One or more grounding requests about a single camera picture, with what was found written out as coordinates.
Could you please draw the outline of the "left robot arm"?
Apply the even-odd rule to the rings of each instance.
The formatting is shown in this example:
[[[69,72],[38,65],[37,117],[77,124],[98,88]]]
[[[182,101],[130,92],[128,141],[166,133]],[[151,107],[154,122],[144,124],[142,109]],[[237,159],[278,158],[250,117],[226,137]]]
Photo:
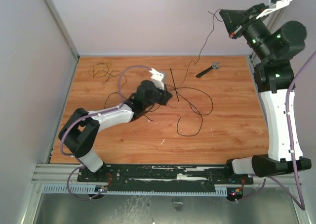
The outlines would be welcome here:
[[[166,106],[172,94],[165,86],[158,88],[149,80],[142,81],[136,92],[128,99],[112,108],[99,111],[86,111],[78,108],[61,129],[60,150],[67,147],[72,156],[89,171],[89,176],[96,182],[106,176],[105,163],[93,151],[96,136],[102,130],[113,126],[133,122],[144,116],[155,104]]]

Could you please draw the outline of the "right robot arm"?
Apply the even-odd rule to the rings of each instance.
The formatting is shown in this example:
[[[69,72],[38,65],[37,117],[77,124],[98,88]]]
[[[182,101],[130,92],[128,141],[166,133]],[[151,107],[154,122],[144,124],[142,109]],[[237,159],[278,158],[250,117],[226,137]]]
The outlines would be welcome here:
[[[297,139],[293,113],[295,83],[290,63],[305,49],[307,30],[298,21],[288,21],[271,33],[263,22],[267,9],[261,3],[247,10],[219,11],[229,37],[244,37],[260,59],[253,76],[269,132],[268,153],[227,160],[224,178],[229,183],[236,183],[242,175],[271,177],[312,167]]]

